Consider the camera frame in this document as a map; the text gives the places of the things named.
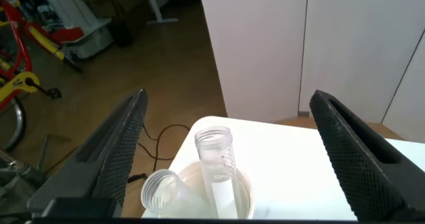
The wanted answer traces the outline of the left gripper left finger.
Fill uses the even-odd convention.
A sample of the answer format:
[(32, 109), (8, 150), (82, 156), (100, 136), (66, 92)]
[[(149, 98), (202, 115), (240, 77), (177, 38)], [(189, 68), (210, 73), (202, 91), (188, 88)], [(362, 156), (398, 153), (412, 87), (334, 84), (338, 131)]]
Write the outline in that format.
[(32, 217), (118, 217), (147, 110), (141, 89), (125, 99), (28, 200)]

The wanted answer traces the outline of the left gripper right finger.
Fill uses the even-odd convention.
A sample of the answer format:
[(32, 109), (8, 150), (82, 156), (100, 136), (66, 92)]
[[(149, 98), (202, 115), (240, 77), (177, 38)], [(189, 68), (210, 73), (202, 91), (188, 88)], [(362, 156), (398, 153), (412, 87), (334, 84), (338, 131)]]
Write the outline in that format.
[(424, 171), (336, 97), (309, 107), (339, 185), (358, 221), (424, 221)]

